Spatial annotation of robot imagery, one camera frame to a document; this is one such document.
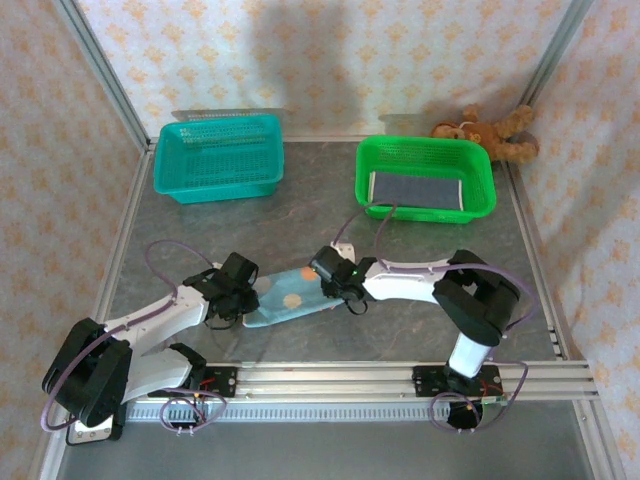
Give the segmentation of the light blue orange-dotted towel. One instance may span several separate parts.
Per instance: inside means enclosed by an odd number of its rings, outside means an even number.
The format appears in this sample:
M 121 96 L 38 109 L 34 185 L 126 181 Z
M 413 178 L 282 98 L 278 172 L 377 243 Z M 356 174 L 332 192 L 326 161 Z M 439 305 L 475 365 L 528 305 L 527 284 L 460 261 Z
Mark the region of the light blue orange-dotted towel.
M 242 320 L 246 328 L 262 328 L 291 321 L 344 303 L 326 297 L 320 277 L 309 267 L 258 278 L 254 284 L 259 307 Z

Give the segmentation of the grey-blue hello cat towel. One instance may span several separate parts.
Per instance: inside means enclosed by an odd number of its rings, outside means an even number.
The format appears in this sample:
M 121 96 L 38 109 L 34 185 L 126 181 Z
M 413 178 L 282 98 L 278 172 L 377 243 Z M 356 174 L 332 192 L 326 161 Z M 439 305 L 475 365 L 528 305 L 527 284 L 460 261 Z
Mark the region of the grey-blue hello cat towel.
M 455 205 L 457 179 L 374 171 L 370 174 L 368 201 L 403 207 L 459 211 Z

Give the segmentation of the teal plastic basket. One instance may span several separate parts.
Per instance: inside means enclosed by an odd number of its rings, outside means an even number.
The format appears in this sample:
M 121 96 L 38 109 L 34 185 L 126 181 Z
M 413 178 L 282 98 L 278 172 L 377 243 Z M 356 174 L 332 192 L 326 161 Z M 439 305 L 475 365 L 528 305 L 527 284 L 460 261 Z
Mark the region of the teal plastic basket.
M 283 175 L 281 124 L 271 114 L 167 124 L 156 145 L 154 189 L 180 204 L 269 196 Z

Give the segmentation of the green plastic basket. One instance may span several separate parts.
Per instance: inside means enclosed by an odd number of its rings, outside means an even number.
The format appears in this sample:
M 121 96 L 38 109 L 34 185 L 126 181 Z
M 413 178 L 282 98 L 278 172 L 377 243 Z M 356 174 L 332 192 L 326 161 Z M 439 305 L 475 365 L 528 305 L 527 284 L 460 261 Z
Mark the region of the green plastic basket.
M 371 138 L 362 141 L 356 153 L 355 197 L 367 214 L 382 219 L 395 204 L 370 203 L 368 187 L 374 171 L 424 177 L 453 178 L 463 182 L 464 210 L 424 209 L 397 206 L 394 217 L 414 222 L 467 224 L 488 216 L 497 196 L 489 156 L 466 140 Z

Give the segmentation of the black white alarm clock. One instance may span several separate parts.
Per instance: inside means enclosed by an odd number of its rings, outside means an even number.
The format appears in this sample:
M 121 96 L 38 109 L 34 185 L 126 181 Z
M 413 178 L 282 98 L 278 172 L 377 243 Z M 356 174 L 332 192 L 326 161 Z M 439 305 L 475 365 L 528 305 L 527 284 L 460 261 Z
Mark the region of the black white alarm clock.
M 87 427 L 81 422 L 76 422 L 67 429 L 66 444 L 78 446 L 102 441 L 117 441 L 122 436 L 126 414 L 127 406 L 122 404 L 114 415 L 95 427 Z

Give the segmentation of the brown teddy bear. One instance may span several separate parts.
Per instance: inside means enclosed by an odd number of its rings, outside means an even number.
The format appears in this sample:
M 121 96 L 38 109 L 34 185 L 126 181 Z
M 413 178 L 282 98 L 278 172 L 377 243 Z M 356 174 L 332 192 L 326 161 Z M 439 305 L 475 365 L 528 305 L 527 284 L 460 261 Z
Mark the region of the brown teddy bear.
M 482 147 L 491 162 L 524 165 L 539 154 L 539 144 L 527 132 L 533 123 L 534 111 L 528 105 L 519 105 L 503 118 L 491 123 L 481 121 L 475 104 L 465 107 L 460 123 L 440 122 L 429 136 L 432 138 L 466 140 Z

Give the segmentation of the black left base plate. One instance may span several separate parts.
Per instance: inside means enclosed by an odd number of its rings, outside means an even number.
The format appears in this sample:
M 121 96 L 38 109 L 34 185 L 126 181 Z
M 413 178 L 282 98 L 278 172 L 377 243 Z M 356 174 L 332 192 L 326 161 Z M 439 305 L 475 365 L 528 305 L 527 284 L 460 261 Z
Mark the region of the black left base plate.
M 212 392 L 225 398 L 233 398 L 238 371 L 236 366 L 205 366 L 192 371 L 179 388 Z

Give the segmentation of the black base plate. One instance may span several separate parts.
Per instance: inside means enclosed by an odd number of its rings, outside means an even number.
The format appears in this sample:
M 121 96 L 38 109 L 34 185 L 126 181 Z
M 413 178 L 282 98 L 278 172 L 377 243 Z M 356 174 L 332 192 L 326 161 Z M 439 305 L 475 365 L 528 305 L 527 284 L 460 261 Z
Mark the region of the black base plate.
M 503 395 L 501 374 L 494 365 L 483 365 L 478 374 L 467 378 L 448 365 L 418 365 L 412 370 L 417 397 L 435 397 L 441 393 L 458 393 L 467 397 Z
M 212 392 L 225 398 L 233 398 L 238 371 L 236 366 L 205 366 L 192 371 L 179 388 Z

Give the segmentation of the aluminium front rail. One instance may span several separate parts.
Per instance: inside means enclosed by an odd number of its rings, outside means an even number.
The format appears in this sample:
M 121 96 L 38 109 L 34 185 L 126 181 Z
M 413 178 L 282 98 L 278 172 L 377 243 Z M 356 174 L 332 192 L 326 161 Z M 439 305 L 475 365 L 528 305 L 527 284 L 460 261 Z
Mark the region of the aluminium front rail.
M 411 362 L 243 363 L 238 371 L 237 402 L 392 401 L 417 397 Z M 509 399 L 522 401 L 592 400 L 599 397 L 593 375 L 583 361 L 533 361 L 494 365 Z

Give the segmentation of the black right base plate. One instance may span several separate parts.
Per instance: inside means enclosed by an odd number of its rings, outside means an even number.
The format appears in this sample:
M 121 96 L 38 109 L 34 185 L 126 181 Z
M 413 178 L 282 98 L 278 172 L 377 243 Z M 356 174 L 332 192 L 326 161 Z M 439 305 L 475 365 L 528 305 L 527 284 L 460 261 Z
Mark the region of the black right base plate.
M 494 365 L 483 365 L 478 374 L 467 378 L 448 365 L 418 365 L 412 370 L 417 397 L 435 397 L 441 393 L 458 393 L 467 397 L 503 395 L 501 374 Z

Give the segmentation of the aluminium table side rail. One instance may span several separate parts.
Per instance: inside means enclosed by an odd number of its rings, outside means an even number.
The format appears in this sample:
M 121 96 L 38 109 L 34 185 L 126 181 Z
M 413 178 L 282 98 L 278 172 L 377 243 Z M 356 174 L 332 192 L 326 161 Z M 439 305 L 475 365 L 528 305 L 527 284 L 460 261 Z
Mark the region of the aluminium table side rail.
M 99 324 L 104 323 L 110 313 L 122 265 L 128 249 L 133 223 L 144 193 L 146 178 L 153 155 L 154 150 L 151 148 L 148 148 L 141 154 L 132 177 L 128 196 L 112 244 L 111 253 L 104 266 L 104 276 L 90 314 L 90 317 Z
M 530 204 L 522 180 L 519 178 L 519 171 L 515 166 L 504 162 L 501 163 L 501 167 L 525 244 L 535 289 L 539 298 L 540 310 L 547 324 L 554 354 L 558 360 L 573 360 L 574 355 L 571 352 L 571 345 L 564 334 L 563 325 L 558 316 L 545 276 L 542 257 L 539 252 L 540 242 L 537 238 L 537 229 L 533 215 L 527 211 Z

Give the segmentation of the aluminium table back rail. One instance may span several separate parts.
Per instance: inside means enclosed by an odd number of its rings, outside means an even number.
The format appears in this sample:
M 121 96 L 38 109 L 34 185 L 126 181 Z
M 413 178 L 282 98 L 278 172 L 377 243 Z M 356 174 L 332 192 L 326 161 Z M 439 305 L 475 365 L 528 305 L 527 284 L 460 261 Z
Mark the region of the aluminium table back rail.
M 391 139 L 418 139 L 418 140 L 432 140 L 432 137 L 428 136 L 394 136 L 394 135 L 306 135 L 306 136 L 292 136 L 283 135 L 283 144 L 298 144 L 298 143 L 360 143 L 371 138 L 381 138 L 385 140 Z

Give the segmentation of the aluminium lower frame leg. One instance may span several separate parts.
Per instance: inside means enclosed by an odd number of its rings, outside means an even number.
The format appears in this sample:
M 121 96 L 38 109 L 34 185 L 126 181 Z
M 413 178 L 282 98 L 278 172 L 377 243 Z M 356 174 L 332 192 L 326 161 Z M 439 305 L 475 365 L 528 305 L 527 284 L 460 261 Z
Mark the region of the aluminium lower frame leg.
M 594 479 L 626 480 L 602 402 L 575 400 L 573 406 Z
M 66 429 L 41 432 L 27 480 L 57 480 L 66 448 L 66 432 Z

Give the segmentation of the aluminium frame post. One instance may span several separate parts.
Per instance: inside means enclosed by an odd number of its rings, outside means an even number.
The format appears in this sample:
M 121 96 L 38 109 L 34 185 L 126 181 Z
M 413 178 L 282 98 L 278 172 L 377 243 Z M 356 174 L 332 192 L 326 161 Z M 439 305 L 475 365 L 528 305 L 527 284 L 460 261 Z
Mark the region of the aluminium frame post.
M 594 0 L 571 0 L 520 97 L 520 104 L 535 104 L 593 3 Z
M 151 142 L 150 137 L 78 1 L 51 2 L 77 41 L 82 55 L 123 122 L 125 130 L 139 150 L 146 152 Z

